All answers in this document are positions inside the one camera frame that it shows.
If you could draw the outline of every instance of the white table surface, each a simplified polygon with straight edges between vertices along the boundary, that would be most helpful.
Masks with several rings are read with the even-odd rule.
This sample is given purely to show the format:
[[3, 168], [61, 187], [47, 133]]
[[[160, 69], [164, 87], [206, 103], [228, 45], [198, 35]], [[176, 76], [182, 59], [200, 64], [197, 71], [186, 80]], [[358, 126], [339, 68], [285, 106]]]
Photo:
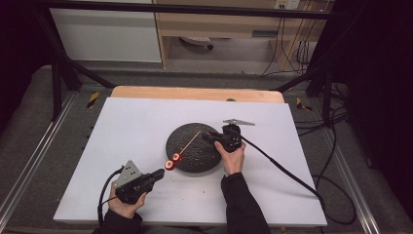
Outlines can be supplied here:
[[[232, 118], [255, 123], [241, 126], [242, 135], [314, 187], [287, 104], [110, 97], [54, 220], [97, 222], [102, 186], [128, 160], [133, 160], [144, 174], [152, 173], [164, 167], [166, 142], [175, 129], [203, 123], [222, 133], [222, 121]], [[326, 225], [317, 197], [250, 145], [245, 150], [243, 174], [270, 226]], [[224, 225], [226, 204], [220, 189], [223, 176], [222, 163], [200, 175], [177, 169], [166, 171], [137, 212], [146, 224]]]

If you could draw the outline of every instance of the left hand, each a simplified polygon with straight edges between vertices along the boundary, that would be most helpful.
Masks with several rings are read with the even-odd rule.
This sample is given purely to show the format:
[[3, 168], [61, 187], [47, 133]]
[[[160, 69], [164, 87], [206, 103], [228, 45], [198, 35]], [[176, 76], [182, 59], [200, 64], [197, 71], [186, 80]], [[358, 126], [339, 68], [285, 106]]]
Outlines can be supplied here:
[[[109, 199], [116, 197], [114, 185], [115, 181], [112, 182], [112, 188], [110, 189]], [[143, 193], [134, 205], [122, 203], [121, 200], [119, 200], [119, 198], [112, 199], [108, 202], [109, 210], [123, 217], [132, 219], [134, 214], [136, 213], [136, 210], [145, 205], [145, 198], [147, 194], [148, 193], [146, 192]]]

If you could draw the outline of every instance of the white cabinet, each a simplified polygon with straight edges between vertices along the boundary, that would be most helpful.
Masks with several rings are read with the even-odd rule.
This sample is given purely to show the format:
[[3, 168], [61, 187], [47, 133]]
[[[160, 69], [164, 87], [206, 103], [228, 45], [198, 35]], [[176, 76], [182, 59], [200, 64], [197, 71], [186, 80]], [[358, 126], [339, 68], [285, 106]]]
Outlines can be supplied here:
[[[152, 3], [151, 0], [110, 2]], [[51, 9], [51, 12], [72, 59], [161, 62], [153, 13], [66, 9]]]

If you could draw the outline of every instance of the wire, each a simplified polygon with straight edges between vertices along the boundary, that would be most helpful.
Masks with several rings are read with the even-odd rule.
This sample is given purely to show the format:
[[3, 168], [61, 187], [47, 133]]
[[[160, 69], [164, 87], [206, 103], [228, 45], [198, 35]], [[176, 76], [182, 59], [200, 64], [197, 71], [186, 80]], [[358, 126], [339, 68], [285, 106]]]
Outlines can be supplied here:
[[[285, 29], [285, 18], [282, 18], [282, 38], [283, 38], [283, 30]], [[289, 59], [288, 55], [286, 54], [284, 48], [283, 48], [283, 44], [282, 44], [282, 53], [285, 55], [286, 60], [288, 61], [289, 65], [291, 66], [291, 68], [297, 72], [300, 73], [299, 70], [295, 69], [294, 66], [291, 63], [291, 60]]]
[[327, 0], [327, 5], [325, 5], [325, 8], [324, 8], [324, 12], [327, 10], [327, 8], [328, 8], [328, 4], [330, 3], [330, 0]]
[[301, 58], [301, 62], [299, 61], [299, 55], [298, 55], [298, 52], [297, 52], [297, 61], [298, 62], [300, 62], [300, 63], [306, 63], [306, 64], [308, 64], [309, 62], [310, 62], [310, 60], [309, 60], [309, 49], [310, 49], [310, 42], [308, 41], [309, 40], [309, 38], [310, 38], [310, 35], [311, 35], [311, 33], [312, 33], [312, 31], [313, 31], [313, 29], [314, 29], [314, 26], [316, 25], [316, 23], [317, 23], [317, 21], [316, 20], [314, 20], [314, 22], [313, 22], [313, 25], [310, 27], [310, 29], [308, 29], [309, 28], [309, 26], [310, 26], [310, 23], [311, 23], [311, 21], [309, 20], [309, 23], [308, 23], [308, 25], [307, 25], [307, 30], [308, 31], [306, 31], [306, 36], [305, 36], [305, 39], [304, 39], [304, 41], [302, 41], [302, 43], [304, 44], [304, 46], [303, 46], [303, 49], [302, 49], [302, 58]]
[[287, 73], [287, 72], [297, 72], [297, 71], [296, 70], [292, 70], [292, 71], [291, 70], [289, 70], [289, 71], [274, 71], [274, 72], [267, 73], [267, 74], [265, 74], [261, 77], [272, 75], [272, 74]]
[[279, 21], [279, 27], [277, 28], [277, 35], [276, 35], [276, 46], [275, 46], [275, 49], [274, 49], [273, 57], [271, 58], [270, 63], [268, 64], [268, 66], [267, 66], [267, 68], [264, 70], [264, 72], [262, 72], [262, 74], [260, 75], [260, 77], [266, 76], [266, 75], [264, 75], [264, 74], [265, 74], [265, 72], [267, 72], [267, 70], [270, 68], [271, 64], [273, 64], [274, 58], [276, 57], [276, 52], [277, 52], [277, 44], [278, 44], [278, 39], [279, 39], [279, 31], [280, 31], [280, 26], [281, 26], [281, 24], [282, 24], [282, 19], [280, 18], [280, 21]]
[[247, 142], [249, 145], [254, 147], [256, 150], [258, 150], [260, 153], [262, 153], [268, 160], [270, 160], [277, 168], [279, 168], [283, 173], [285, 173], [287, 176], [291, 177], [294, 179], [296, 182], [299, 184], [303, 185], [305, 188], [307, 188], [310, 192], [312, 192], [314, 195], [316, 195], [317, 198], [319, 198], [319, 202], [321, 204], [321, 208], [323, 211], [325, 211], [325, 202], [324, 199], [319, 195], [319, 193], [316, 191], [316, 189], [312, 188], [309, 186], [307, 183], [305, 183], [303, 180], [289, 172], [287, 169], [285, 169], [281, 164], [279, 164], [276, 160], [274, 160], [272, 157], [270, 157], [267, 153], [265, 153], [262, 149], [260, 149], [258, 146], [256, 146], [254, 143], [243, 137], [241, 134], [237, 133], [236, 131], [230, 130], [232, 133], [236, 134], [239, 136], [241, 139], [243, 139], [245, 142]]
[[[336, 111], [340, 110], [342, 108], [344, 108], [344, 107], [337, 108], [333, 111], [331, 120], [334, 120], [334, 115], [335, 115]], [[333, 158], [334, 151], [335, 151], [335, 148], [336, 148], [336, 145], [337, 145], [337, 134], [336, 134], [335, 128], [334, 128], [334, 121], [331, 121], [331, 131], [333, 132], [333, 138], [334, 138], [333, 139], [333, 146], [332, 146], [332, 149], [331, 149], [331, 153], [328, 156], [327, 162], [324, 164], [324, 167], [322, 168], [321, 173], [319, 174], [320, 177], [316, 182], [316, 188], [319, 187], [319, 180], [321, 179], [322, 175], [325, 173], [325, 170], [327, 169], [328, 165], [330, 164], [330, 161]]]
[[[309, 3], [307, 4], [307, 7], [306, 7], [306, 10], [305, 11], [308, 11], [309, 10], [309, 8], [310, 8], [310, 6], [311, 6], [311, 2], [312, 2], [312, 0], [310, 0], [309, 1]], [[309, 58], [308, 58], [308, 48], [309, 48], [309, 43], [307, 43], [307, 40], [305, 40], [304, 41], [304, 43], [303, 43], [303, 57], [302, 57], [302, 61], [303, 62], [300, 62], [300, 59], [299, 59], [299, 54], [301, 54], [300, 53], [300, 51], [301, 51], [301, 44], [302, 44], [302, 41], [300, 41], [300, 45], [299, 45], [299, 47], [298, 47], [298, 50], [297, 50], [297, 62], [298, 63], [300, 63], [300, 67], [301, 67], [301, 73], [302, 74], [304, 74], [305, 72], [304, 72], [304, 70], [306, 70], [307, 71], [307, 68], [306, 69], [304, 69], [304, 64], [301, 64], [301, 63], [307, 63], [308, 64], [308, 61], [309, 61]]]
[[[341, 114], [339, 114], [335, 119], [332, 120], [332, 123], [339, 123], [339, 122], [347, 119], [347, 117], [348, 117], [348, 113], [347, 113], [347, 112], [341, 113]], [[299, 136], [301, 137], [301, 136], [310, 134], [310, 133], [312, 133], [312, 132], [315, 132], [315, 131], [317, 131], [317, 130], [320, 130], [320, 129], [322, 129], [323, 127], [326, 127], [325, 123], [320, 123], [320, 124], [315, 125], [315, 126], [312, 126], [312, 127], [296, 126], [296, 129], [297, 129], [297, 130], [309, 130], [309, 131], [307, 131], [307, 132], [305, 132], [305, 133], [299, 134]]]
[[339, 44], [339, 42], [346, 36], [347, 33], [349, 33], [350, 29], [352, 29], [353, 25], [356, 23], [357, 19], [360, 17], [361, 13], [364, 11], [364, 9], [367, 7], [369, 3], [369, 0], [365, 0], [364, 5], [361, 7], [360, 11], [357, 13], [357, 15], [354, 17], [353, 21], [351, 22], [351, 24], [345, 28], [344, 32], [338, 36], [338, 38], [334, 41], [334, 43], [328, 48], [328, 50], [321, 56], [321, 58], [319, 58], [316, 62], [313, 63], [312, 67], [316, 67], [317, 65], [319, 65], [319, 63], [326, 58], [326, 56], [328, 54], [331, 53], [332, 49], [334, 49], [334, 47], [337, 46], [337, 44]]
[[294, 124], [315, 124], [315, 123], [322, 123], [322, 120], [294, 121]]
[[115, 171], [112, 175], [109, 176], [109, 178], [106, 180], [106, 182], [103, 185], [102, 191], [100, 193], [100, 198], [99, 198], [99, 204], [97, 205], [97, 218], [99, 219], [99, 226], [103, 225], [103, 214], [102, 214], [102, 207], [103, 204], [106, 202], [109, 202], [112, 199], [115, 199], [116, 197], [110, 198], [108, 199], [106, 202], [102, 202], [103, 201], [103, 195], [104, 195], [104, 191], [106, 191], [106, 187], [107, 184], [109, 184], [110, 180], [112, 179], [113, 176], [120, 174], [122, 172], [122, 170], [124, 169], [124, 166], [122, 166], [121, 169]]
[[350, 197], [350, 195], [349, 195], [346, 191], [344, 191], [344, 189], [341, 188], [340, 185], [338, 185], [336, 182], [334, 182], [333, 180], [331, 180], [330, 178], [328, 178], [328, 177], [326, 177], [326, 176], [323, 176], [323, 175], [312, 175], [312, 177], [317, 177], [318, 180], [320, 180], [320, 179], [322, 178], [322, 179], [325, 179], [325, 180], [327, 180], [328, 182], [330, 182], [334, 187], [336, 187], [338, 190], [340, 190], [340, 191], [344, 194], [344, 196], [346, 196], [346, 198], [350, 201], [350, 204], [352, 205], [353, 216], [352, 216], [352, 218], [351, 218], [350, 220], [348, 220], [348, 221], [340, 221], [340, 220], [332, 217], [331, 215], [329, 215], [329, 214], [327, 214], [327, 213], [325, 213], [325, 216], [328, 217], [329, 219], [331, 219], [332, 221], [334, 221], [334, 222], [336, 222], [336, 223], [338, 223], [338, 224], [342, 224], [342, 225], [350, 225], [350, 224], [354, 223], [354, 222], [356, 221], [356, 218], [357, 218], [357, 212], [356, 212], [355, 202], [354, 202], [353, 199]]
[[117, 196], [114, 196], [114, 197], [112, 197], [112, 198], [109, 198], [108, 200], [104, 201], [104, 202], [102, 203], [102, 205], [104, 205], [105, 203], [107, 203], [107, 202], [109, 202], [109, 201], [111, 201], [111, 200], [113, 200], [113, 199], [115, 199], [115, 198], [117, 198]]
[[[350, 220], [348, 220], [348, 221], [338, 220], [338, 219], [332, 217], [331, 215], [329, 215], [328, 213], [325, 213], [325, 216], [326, 216], [327, 218], [329, 218], [330, 220], [332, 220], [332, 221], [334, 221], [334, 222], [336, 222], [336, 223], [342, 224], [342, 225], [349, 225], [349, 224], [352, 224], [353, 222], [355, 222], [355, 220], [356, 220], [356, 218], [357, 218], [357, 209], [356, 209], [356, 205], [355, 205], [353, 199], [352, 199], [352, 198], [350, 197], [350, 195], [349, 195], [346, 191], [344, 191], [344, 189], [341, 188], [337, 183], [335, 183], [335, 182], [332, 181], [330, 178], [328, 178], [328, 177], [326, 177], [326, 176], [323, 175], [323, 174], [325, 173], [325, 171], [326, 171], [329, 163], [331, 162], [331, 159], [332, 159], [332, 157], [333, 157], [333, 155], [334, 155], [334, 151], [335, 151], [335, 148], [336, 148], [336, 145], [337, 145], [337, 134], [336, 134], [336, 131], [335, 131], [334, 124], [338, 123], [339, 121], [342, 121], [343, 119], [345, 119], [345, 118], [347, 117], [347, 112], [344, 112], [344, 113], [341, 113], [341, 114], [339, 115], [339, 117], [335, 118], [335, 117], [336, 117], [336, 112], [339, 111], [340, 109], [343, 109], [343, 108], [344, 108], [344, 106], [339, 107], [339, 108], [335, 109], [335, 110], [332, 112], [332, 115], [331, 115], [331, 130], [332, 130], [332, 132], [333, 132], [333, 138], [334, 138], [334, 139], [333, 139], [333, 146], [332, 146], [331, 152], [330, 152], [330, 154], [329, 154], [329, 156], [328, 156], [328, 159], [327, 159], [327, 161], [325, 162], [325, 164], [324, 164], [324, 166], [323, 166], [323, 168], [322, 168], [322, 170], [321, 170], [321, 173], [320, 173], [319, 175], [312, 175], [312, 177], [316, 177], [316, 178], [317, 178], [317, 181], [316, 181], [316, 189], [319, 188], [319, 182], [320, 182], [320, 180], [321, 180], [321, 179], [325, 179], [325, 180], [327, 180], [328, 182], [330, 182], [333, 186], [335, 186], [337, 189], [339, 189], [339, 190], [346, 196], [346, 198], [350, 201], [350, 203], [351, 203], [351, 205], [352, 205], [352, 208], [353, 208], [353, 216], [352, 216], [352, 218], [351, 218]], [[322, 123], [322, 124], [317, 125], [316, 127], [311, 127], [311, 128], [313, 128], [313, 130], [314, 130], [314, 129], [322, 128], [322, 127], [324, 127], [324, 126], [325, 126], [325, 124]]]

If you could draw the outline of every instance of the silver bracket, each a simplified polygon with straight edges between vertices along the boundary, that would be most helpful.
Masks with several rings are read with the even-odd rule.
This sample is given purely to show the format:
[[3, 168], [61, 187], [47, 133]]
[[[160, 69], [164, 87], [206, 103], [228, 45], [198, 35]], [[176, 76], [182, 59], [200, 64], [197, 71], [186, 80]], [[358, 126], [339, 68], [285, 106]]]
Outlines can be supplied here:
[[255, 126], [254, 123], [249, 123], [243, 120], [237, 120], [237, 119], [230, 119], [230, 120], [224, 120], [224, 123], [227, 124], [233, 124], [233, 125], [250, 125], [250, 126]]
[[132, 160], [129, 160], [115, 182], [115, 189], [142, 176], [142, 172], [136, 167]]

